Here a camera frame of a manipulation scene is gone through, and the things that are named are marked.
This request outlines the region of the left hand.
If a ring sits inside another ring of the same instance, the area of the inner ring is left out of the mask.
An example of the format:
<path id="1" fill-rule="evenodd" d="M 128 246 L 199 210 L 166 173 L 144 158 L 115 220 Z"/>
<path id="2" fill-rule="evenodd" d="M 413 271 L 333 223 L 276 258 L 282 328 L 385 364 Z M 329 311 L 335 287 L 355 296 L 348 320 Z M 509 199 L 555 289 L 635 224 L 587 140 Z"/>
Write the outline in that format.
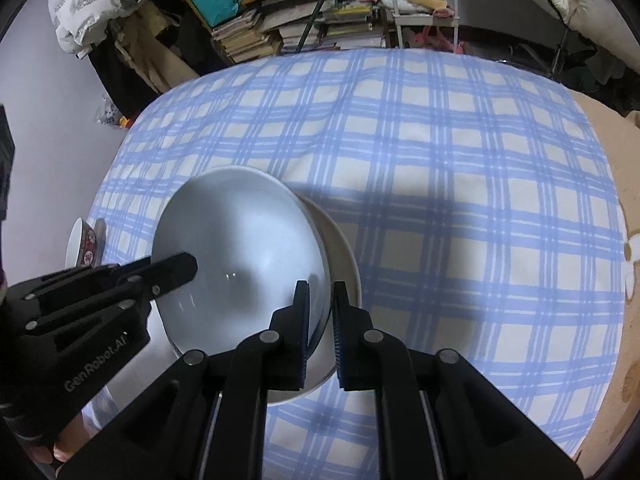
<path id="1" fill-rule="evenodd" d="M 62 430 L 50 448 L 36 446 L 30 451 L 30 456 L 35 462 L 47 465 L 52 465 L 54 460 L 66 463 L 97 433 L 98 430 L 80 413 Z"/>

